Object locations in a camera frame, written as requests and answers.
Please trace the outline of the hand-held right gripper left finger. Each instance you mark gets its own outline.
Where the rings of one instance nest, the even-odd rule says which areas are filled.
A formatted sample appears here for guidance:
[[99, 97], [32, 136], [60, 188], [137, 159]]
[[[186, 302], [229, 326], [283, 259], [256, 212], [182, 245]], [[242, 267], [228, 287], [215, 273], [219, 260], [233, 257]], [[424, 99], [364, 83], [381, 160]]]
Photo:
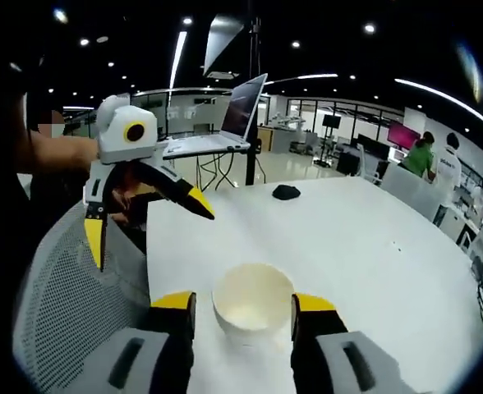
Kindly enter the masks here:
[[194, 364], [196, 293], [154, 301], [145, 326], [123, 328], [93, 350], [68, 393], [185, 393]]

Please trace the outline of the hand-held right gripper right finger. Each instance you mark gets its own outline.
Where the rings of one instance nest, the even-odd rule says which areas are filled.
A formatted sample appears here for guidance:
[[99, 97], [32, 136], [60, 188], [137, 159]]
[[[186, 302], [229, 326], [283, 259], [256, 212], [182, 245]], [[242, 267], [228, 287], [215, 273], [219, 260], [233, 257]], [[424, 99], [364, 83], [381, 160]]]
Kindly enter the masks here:
[[292, 295], [291, 368], [298, 393], [403, 393], [398, 362], [350, 332], [324, 298]]

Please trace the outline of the person's left hand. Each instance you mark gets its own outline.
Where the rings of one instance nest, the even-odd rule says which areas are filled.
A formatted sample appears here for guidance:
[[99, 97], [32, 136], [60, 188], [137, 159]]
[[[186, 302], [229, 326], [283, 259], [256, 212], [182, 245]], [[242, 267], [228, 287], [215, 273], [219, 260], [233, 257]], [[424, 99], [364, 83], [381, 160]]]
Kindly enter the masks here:
[[139, 181], [131, 167], [118, 176], [111, 196], [108, 203], [110, 217], [122, 227], [141, 231], [146, 231], [149, 202], [163, 199], [153, 186]]

